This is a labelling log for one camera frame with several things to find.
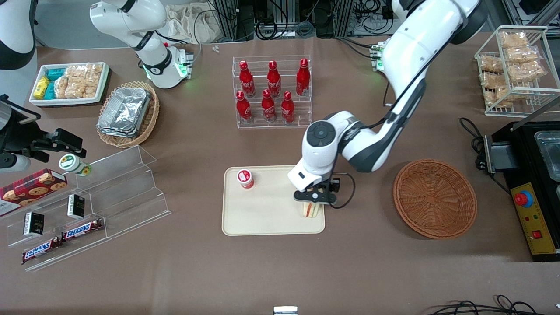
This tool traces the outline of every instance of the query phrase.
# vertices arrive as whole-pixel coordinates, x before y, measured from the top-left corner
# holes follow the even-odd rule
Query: clear acrylic display shelf
[[[301,58],[307,58],[309,60],[309,73],[311,79],[309,81],[309,95],[308,96],[298,96],[296,94],[296,73],[300,68]],[[260,56],[260,57],[234,57],[232,75],[234,81],[234,105],[237,103],[235,98],[235,93],[241,91],[241,83],[239,81],[239,62],[241,60],[247,61],[249,70],[253,74],[255,81],[255,96],[252,98],[247,98],[249,104],[251,105],[251,113],[253,115],[253,122],[250,124],[241,123],[239,113],[237,108],[234,106],[235,118],[237,120],[237,127],[239,129],[245,128],[301,128],[307,127],[311,123],[311,95],[312,95],[312,62],[311,56],[309,55],[281,55],[281,56]],[[263,108],[260,106],[260,102],[263,98],[263,90],[268,87],[267,74],[268,74],[268,62],[274,60],[276,61],[278,72],[281,76],[281,86],[282,92],[280,96],[274,99],[275,111],[276,111],[276,121],[269,123],[264,120]],[[285,91],[290,91],[292,93],[292,100],[295,105],[295,119],[293,123],[284,124],[282,121],[282,109],[280,104],[283,100],[283,94]]]
[[[98,218],[103,219],[103,229],[68,240],[61,247],[26,262],[22,267],[26,271],[39,270],[171,214],[165,196],[156,187],[152,170],[148,167],[154,161],[156,159],[140,146],[131,147],[91,163],[92,172],[86,177],[66,173],[66,189],[0,218],[1,228],[8,232],[8,246],[13,249],[10,251],[13,252],[13,263],[21,264],[24,251]],[[86,199],[83,219],[67,216],[70,194]],[[40,237],[22,235],[24,216],[30,211],[45,215],[44,231]]]

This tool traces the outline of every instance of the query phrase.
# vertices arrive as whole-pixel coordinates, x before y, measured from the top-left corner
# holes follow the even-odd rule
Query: empty wicker basket
[[[461,172],[437,160],[403,167],[395,179],[393,200],[403,220],[432,239],[462,235],[477,216],[473,187]]]

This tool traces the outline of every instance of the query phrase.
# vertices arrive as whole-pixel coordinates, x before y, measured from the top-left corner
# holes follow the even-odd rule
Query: yellow control panel
[[[536,200],[533,185],[527,183],[511,190],[525,238],[533,255],[554,254],[556,248]]]

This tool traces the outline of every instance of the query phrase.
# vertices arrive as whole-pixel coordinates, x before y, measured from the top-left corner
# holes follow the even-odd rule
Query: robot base
[[[171,63],[164,69],[162,74],[154,75],[144,67],[148,78],[155,86],[161,89],[170,89],[179,84],[182,80],[190,77],[190,67],[187,66],[187,63],[192,61],[187,60],[185,51],[173,46],[167,48],[171,52]]]

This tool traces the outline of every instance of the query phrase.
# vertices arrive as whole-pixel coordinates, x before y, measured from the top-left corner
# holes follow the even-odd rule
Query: red and white cup
[[[237,172],[237,181],[243,186],[245,189],[251,188],[255,184],[255,180],[253,179],[253,175],[248,169],[241,169]]]

